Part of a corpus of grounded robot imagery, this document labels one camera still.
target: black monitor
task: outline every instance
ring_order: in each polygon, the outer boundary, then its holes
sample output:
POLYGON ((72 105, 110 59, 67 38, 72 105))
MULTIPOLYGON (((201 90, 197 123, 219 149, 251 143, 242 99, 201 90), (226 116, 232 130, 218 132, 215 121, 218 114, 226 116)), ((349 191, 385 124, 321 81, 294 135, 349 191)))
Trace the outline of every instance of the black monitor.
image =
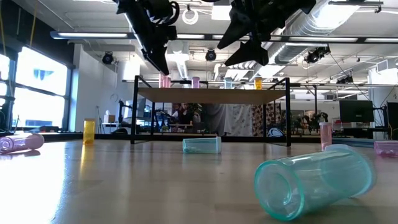
POLYGON ((373 102, 368 100, 340 100, 341 122, 374 122, 373 102))

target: teal plastic cup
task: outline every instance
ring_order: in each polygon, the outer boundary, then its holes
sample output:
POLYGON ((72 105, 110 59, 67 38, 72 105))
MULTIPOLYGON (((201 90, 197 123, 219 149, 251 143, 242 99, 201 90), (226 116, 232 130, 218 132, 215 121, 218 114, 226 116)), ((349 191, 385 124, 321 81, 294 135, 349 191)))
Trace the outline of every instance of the teal plastic cup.
POLYGON ((368 158, 349 146, 332 145, 323 152, 263 162, 254 176, 254 191, 269 215, 289 221, 365 194, 375 182, 368 158))
POLYGON ((182 141, 183 153, 220 154, 221 137, 184 139, 182 141))

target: table surface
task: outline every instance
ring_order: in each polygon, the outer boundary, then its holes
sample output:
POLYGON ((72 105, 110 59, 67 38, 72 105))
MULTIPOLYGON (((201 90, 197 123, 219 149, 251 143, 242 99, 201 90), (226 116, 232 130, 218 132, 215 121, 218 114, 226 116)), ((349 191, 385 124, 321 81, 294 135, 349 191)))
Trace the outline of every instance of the table surface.
MULTIPOLYGON (((0 156, 0 223, 282 223, 259 205, 254 171, 269 159, 317 152, 223 143, 222 155, 182 154, 181 142, 47 143, 0 156)), ((397 223, 398 158, 376 158, 376 186, 294 223, 397 223)))
POLYGON ((224 90, 189 88, 140 88, 138 94, 152 102, 231 103, 264 105, 285 96, 284 90, 224 90))

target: shelf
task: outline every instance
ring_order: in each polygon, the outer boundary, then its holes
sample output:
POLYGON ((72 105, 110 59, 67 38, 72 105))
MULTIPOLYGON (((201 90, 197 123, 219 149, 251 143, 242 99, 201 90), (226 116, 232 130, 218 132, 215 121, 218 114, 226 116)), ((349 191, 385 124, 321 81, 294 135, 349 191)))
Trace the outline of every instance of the shelf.
POLYGON ((151 102, 226 103, 264 105, 285 96, 284 90, 224 90, 189 88, 140 88, 138 94, 151 102))

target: yellow cup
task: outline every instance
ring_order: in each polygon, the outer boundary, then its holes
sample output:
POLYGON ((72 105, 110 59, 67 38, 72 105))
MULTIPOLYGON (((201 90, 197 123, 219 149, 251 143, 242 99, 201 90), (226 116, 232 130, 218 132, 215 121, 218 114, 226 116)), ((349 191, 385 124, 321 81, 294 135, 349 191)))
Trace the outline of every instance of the yellow cup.
POLYGON ((254 78, 254 89, 262 90, 262 77, 254 78))
POLYGON ((94 144, 95 119, 85 119, 85 131, 83 132, 83 144, 94 144))

